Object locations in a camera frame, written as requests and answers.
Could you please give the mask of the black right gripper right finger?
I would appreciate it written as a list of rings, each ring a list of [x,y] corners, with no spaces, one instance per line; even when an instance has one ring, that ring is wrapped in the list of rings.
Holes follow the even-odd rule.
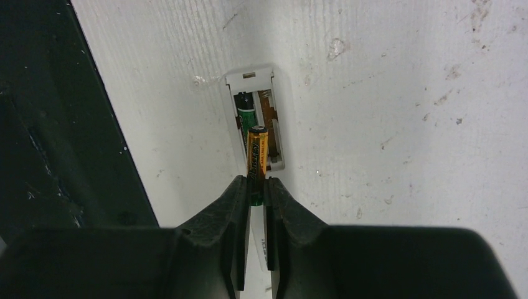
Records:
[[[273,298],[515,298],[488,243],[453,227],[329,225],[263,186]]]

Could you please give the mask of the white remote control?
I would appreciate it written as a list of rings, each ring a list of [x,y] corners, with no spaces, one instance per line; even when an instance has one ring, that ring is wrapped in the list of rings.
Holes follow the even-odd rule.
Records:
[[[228,71],[221,81],[222,105],[227,117],[237,167],[246,172],[247,152],[244,150],[240,121],[234,95],[250,92],[256,109],[258,125],[268,129],[267,176],[283,174],[286,168],[285,141],[280,120],[282,99],[276,96],[275,66],[260,64]]]

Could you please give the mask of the green black AAA battery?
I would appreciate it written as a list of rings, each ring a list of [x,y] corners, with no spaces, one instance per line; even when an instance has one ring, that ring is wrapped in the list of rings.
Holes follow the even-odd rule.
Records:
[[[253,95],[250,92],[240,92],[234,95],[233,98],[237,108],[238,120],[240,121],[244,150],[247,152],[248,131],[251,127],[258,125]]]

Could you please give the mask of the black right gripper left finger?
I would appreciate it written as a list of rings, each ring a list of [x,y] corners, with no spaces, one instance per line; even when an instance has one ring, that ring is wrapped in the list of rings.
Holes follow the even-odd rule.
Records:
[[[1,255],[2,298],[238,298],[249,189],[237,176],[175,228],[31,230]]]

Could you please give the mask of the gold AAA battery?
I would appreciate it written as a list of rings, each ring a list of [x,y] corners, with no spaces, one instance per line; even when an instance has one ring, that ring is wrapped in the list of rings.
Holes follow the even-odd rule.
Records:
[[[247,179],[250,183],[250,204],[263,204],[263,184],[266,178],[268,157],[268,129],[256,125],[247,135]]]

